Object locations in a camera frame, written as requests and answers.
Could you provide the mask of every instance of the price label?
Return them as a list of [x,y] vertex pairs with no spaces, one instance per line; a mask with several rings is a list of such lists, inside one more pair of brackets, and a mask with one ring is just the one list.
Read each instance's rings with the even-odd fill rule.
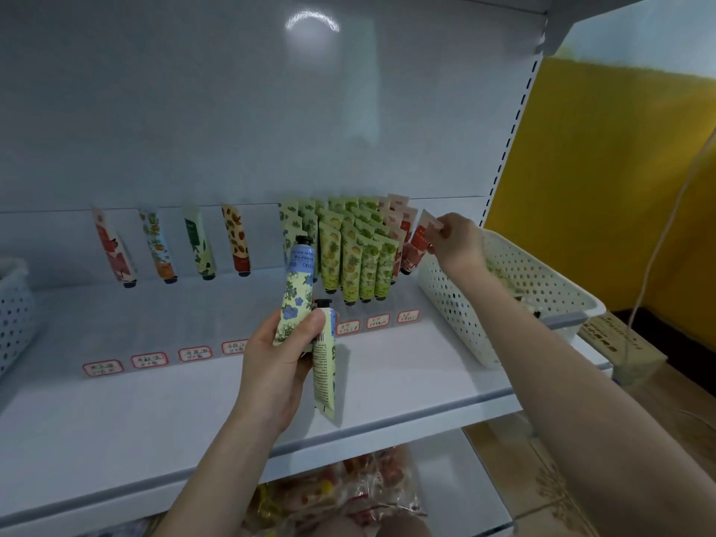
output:
[[345,335],[346,333],[355,333],[360,331],[360,320],[349,320],[336,324],[336,335]]
[[398,324],[405,324],[406,322],[414,322],[417,317],[420,316],[420,309],[413,309],[412,311],[403,311],[398,313]]
[[163,352],[152,352],[151,354],[137,354],[132,356],[132,365],[138,370],[148,367],[160,367],[169,363],[167,355]]
[[197,361],[208,360],[211,354],[209,346],[192,346],[190,349],[182,349],[179,351],[179,359],[181,361]]
[[85,370],[88,377],[102,377],[103,375],[121,373],[125,370],[119,360],[94,361],[91,364],[83,365],[82,369]]
[[248,339],[239,339],[238,341],[227,341],[221,343],[221,352],[224,352],[227,356],[229,354],[243,354],[246,350],[246,343]]
[[371,316],[365,321],[366,329],[380,328],[388,324],[390,324],[390,315],[388,313]]

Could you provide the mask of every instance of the white plastic basket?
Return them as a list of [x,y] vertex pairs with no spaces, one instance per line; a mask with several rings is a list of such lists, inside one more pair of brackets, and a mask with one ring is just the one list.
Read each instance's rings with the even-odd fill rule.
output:
[[[487,259],[527,293],[530,305],[541,312],[540,320],[550,329],[571,340],[580,324],[606,312],[600,300],[502,235],[490,230],[483,233]],[[489,369],[502,367],[472,306],[440,269],[437,259],[425,255],[419,270],[420,288],[475,358]]]
[[26,277],[24,260],[0,258],[0,377],[37,332],[35,300]]

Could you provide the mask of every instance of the left hand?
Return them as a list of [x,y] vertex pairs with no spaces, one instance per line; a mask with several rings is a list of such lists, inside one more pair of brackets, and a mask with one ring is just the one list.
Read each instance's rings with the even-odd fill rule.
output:
[[278,309],[254,332],[246,344],[241,386],[233,411],[258,419],[268,431],[279,436],[299,408],[304,381],[313,361],[301,358],[306,345],[321,333],[325,315],[314,309],[278,346],[273,345],[281,318]]

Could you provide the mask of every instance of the yellow wall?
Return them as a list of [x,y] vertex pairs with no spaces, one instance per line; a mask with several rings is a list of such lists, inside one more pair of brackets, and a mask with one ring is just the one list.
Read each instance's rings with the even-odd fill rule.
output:
[[[714,80],[545,59],[486,227],[608,308],[631,307],[687,165],[714,125]],[[715,210],[713,154],[685,198],[646,300],[711,346]]]

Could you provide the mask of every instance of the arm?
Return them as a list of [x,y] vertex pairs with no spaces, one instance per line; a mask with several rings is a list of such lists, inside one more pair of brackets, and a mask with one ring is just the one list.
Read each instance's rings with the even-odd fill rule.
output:
[[238,398],[156,537],[234,537],[273,443],[291,423],[311,361],[303,348],[323,329],[313,311],[279,346],[277,311],[248,340]]
[[486,268],[482,231],[451,213],[428,238],[470,301],[522,407],[602,535],[712,535],[716,484],[628,394],[536,320]]

